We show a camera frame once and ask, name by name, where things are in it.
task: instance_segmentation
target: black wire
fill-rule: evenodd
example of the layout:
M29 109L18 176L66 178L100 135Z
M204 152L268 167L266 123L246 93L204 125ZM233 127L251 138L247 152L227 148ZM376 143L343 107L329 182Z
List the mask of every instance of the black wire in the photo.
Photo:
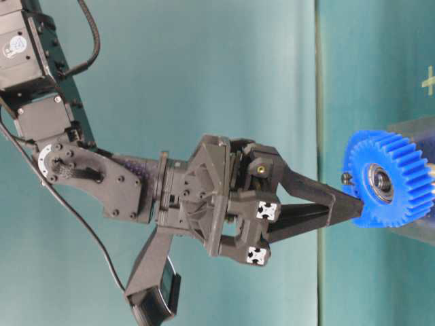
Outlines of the black wire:
M118 277L118 274L116 273L115 267L111 261L109 253L107 252L107 249L104 246L104 244L101 242L100 238L97 236L95 231L90 227L90 225L85 221L85 219L53 188L53 186L50 183L48 183L46 178L42 175L41 171L39 171L38 167L36 167L32 159L30 159L29 155L27 155L27 153L24 151L22 146L18 143L16 137L13 134L11 134L11 132L7 129L7 127L3 123L3 120L1 119L1 114L0 114L0 131L9 141L12 142L14 147L20 152L20 154L22 155L26 163L29 165L31 170L38 176L39 180L45 185L47 190L57 199L58 202L60 202L62 206L64 206L71 214L73 214L78 219L78 221L88 230L92 238L97 243L98 247L102 250L104 258L106 259L107 265L109 266L111 275L114 278L116 285L124 293L125 292L124 285L122 284L120 278Z
M90 30L92 32L92 37L94 39L94 51L92 52L92 56L86 61L81 63L80 65L75 66L74 68L69 69L68 71L61 71L60 75L64 78L77 75L78 73L82 73L83 71L87 70L97 59L97 56L100 53L101 49L101 40L100 40L100 34L98 32L97 24L95 23L94 18L92 17L92 14L89 11L88 6L84 2L84 0L77 0L79 3L86 20L89 23Z

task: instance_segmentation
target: circular servo horn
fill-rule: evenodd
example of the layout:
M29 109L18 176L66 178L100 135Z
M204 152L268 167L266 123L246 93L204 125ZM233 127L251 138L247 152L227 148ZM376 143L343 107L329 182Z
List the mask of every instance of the circular servo horn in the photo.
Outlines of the circular servo horn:
M49 144L45 146L38 156L38 168L41 171L41 173L44 175L44 177L47 177L48 175L48 169L46 167L46 156L52 151L52 145Z
M343 191L364 202L362 228L400 227L424 217L435 194L428 161L400 134L359 131L347 145Z

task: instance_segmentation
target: bolt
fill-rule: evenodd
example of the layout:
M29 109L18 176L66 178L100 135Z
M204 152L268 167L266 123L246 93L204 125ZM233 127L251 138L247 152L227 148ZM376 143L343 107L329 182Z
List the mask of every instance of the bolt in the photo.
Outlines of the bolt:
M257 173L262 175L265 172L266 172L266 168L263 165L260 165L259 167L257 167Z
M341 175L341 183L342 183L343 185L353 185L353 183L351 182L351 180L352 180L352 176L350 175L350 173L348 173L348 172L344 172L344 173Z
M44 31L44 23L42 22L38 27L37 27L38 33L42 34L42 32Z

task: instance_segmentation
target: teal backdrop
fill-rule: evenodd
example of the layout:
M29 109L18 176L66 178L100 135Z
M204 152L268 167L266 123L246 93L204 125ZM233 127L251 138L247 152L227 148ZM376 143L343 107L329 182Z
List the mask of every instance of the teal backdrop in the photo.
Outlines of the teal backdrop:
M87 59L92 40L76 1L41 4L70 65ZM88 5L103 46L76 82L99 147L188 159L206 132L250 137L316 178L313 1ZM3 138L0 146L0 325L135 325L88 234ZM104 219L92 198L60 190L95 227L125 282L154 226ZM316 233L272 250L266 268L251 268L176 238L171 256L183 281L179 314L168 325L316 325Z
M319 171L339 187L357 130L434 115L435 2L319 0ZM321 236L321 325L435 325L435 248L351 222Z

